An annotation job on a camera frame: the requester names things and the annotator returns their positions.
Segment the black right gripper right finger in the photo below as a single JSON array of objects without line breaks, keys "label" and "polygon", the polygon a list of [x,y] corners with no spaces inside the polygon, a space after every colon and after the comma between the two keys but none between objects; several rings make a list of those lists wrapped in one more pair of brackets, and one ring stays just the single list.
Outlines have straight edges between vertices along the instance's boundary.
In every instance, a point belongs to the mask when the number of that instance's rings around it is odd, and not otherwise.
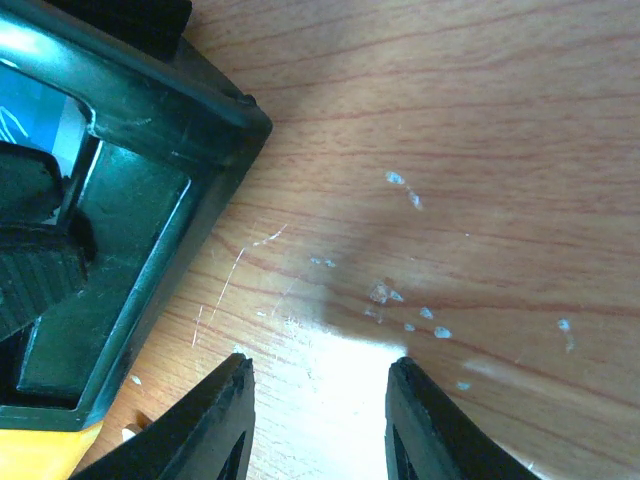
[{"label": "black right gripper right finger", "polygon": [[385,397],[390,479],[534,479],[410,357],[394,362]]}]

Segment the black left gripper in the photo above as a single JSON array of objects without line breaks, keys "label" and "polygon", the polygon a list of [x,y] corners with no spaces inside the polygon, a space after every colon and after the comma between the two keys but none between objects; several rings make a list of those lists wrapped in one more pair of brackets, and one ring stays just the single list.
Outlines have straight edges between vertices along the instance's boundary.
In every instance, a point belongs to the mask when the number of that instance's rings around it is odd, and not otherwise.
[{"label": "black left gripper", "polygon": [[92,241],[50,223],[67,182],[53,155],[1,143],[1,339],[25,329],[87,283]]}]

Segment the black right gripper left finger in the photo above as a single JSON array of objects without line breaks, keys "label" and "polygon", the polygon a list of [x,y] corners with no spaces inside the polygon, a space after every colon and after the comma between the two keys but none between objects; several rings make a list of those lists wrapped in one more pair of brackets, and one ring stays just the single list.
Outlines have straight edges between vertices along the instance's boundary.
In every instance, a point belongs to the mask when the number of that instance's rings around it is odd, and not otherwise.
[{"label": "black right gripper left finger", "polygon": [[252,360],[231,354],[146,429],[75,479],[245,479],[255,428]]}]

